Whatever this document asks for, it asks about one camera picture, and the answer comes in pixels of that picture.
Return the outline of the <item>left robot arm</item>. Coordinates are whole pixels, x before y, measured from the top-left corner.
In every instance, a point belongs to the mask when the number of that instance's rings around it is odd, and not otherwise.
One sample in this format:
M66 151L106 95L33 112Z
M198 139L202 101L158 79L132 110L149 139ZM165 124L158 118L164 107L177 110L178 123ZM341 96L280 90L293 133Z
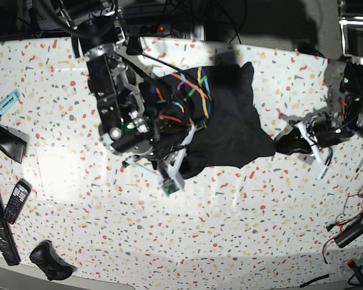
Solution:
M290 120L274 140L278 153L312 154L358 135L363 138L363 1L338 1L342 56L341 81L330 90L330 104L302 120Z

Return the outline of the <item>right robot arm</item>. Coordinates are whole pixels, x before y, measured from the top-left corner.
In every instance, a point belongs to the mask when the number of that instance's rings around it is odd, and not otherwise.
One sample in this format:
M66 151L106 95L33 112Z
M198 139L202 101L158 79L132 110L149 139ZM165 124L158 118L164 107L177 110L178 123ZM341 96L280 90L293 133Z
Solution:
M192 102L186 90L179 90L160 79L153 79L119 54L121 44L129 45L123 28L117 28L117 1L111 1L114 13L100 15L76 26L74 20L85 13L104 8L102 1L57 1L63 17L51 19L71 34L75 56L87 58L88 86L97 100L100 137L112 153L139 150L122 163L133 166L142 158L152 162L154 170L169 178L172 166L185 179L200 172L198 157L188 155L192 133Z

